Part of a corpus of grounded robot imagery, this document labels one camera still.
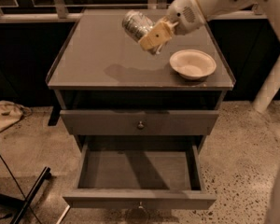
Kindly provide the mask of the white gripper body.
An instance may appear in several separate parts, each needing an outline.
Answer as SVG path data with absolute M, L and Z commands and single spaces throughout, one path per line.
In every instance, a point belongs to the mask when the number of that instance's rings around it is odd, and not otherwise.
M 187 35 L 206 24 L 197 0 L 174 0 L 168 6 L 166 17 L 174 26 L 176 35 Z

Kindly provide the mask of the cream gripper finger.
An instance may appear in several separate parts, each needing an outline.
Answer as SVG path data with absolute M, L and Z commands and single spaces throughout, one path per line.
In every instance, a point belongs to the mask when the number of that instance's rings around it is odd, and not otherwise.
M 161 47 L 173 38 L 174 34 L 175 24 L 166 19 L 160 19 L 154 27 L 139 40 L 138 44 L 143 50 L 159 52 Z

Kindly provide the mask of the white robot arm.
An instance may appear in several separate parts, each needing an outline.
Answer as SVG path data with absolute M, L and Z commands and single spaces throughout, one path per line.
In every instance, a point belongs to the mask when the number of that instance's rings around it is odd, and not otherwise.
M 262 8 L 280 41 L 280 0 L 174 0 L 166 15 L 139 44 L 144 50 L 154 49 L 174 35 L 187 35 L 218 15 L 230 14 L 254 3 Z

